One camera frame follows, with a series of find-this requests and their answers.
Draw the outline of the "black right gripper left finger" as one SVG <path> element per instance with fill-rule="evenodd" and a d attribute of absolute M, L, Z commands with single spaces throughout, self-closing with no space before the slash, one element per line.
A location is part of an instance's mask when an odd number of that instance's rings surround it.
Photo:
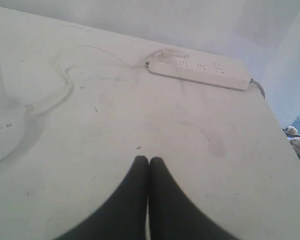
<path fill-rule="evenodd" d="M 144 240 L 148 205 L 148 168 L 145 156 L 136 156 L 111 196 L 88 218 L 58 240 Z"/>

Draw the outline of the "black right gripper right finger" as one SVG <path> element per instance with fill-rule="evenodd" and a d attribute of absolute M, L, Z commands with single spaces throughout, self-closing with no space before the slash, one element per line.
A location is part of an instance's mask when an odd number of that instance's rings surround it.
<path fill-rule="evenodd" d="M 152 240 L 237 239 L 191 202 L 160 157 L 149 163 L 148 214 Z"/>

